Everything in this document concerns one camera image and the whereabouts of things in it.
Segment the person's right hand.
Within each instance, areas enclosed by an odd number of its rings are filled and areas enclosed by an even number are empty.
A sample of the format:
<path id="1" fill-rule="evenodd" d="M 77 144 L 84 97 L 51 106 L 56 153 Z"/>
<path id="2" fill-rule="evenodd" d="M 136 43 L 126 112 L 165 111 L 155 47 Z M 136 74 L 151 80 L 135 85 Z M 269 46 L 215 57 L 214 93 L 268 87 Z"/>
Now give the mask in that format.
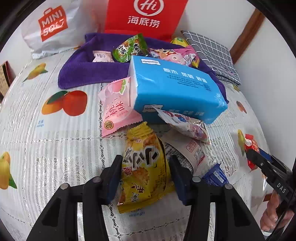
<path id="1" fill-rule="evenodd" d="M 260 219 L 260 228 L 265 232 L 275 229 L 278 215 L 276 214 L 276 208 L 280 204 L 280 198 L 276 191 L 273 191 L 270 200 L 267 203 L 267 208 L 262 214 Z M 278 228 L 286 226 L 286 224 L 293 218 L 294 212 L 288 210 L 279 224 Z"/>

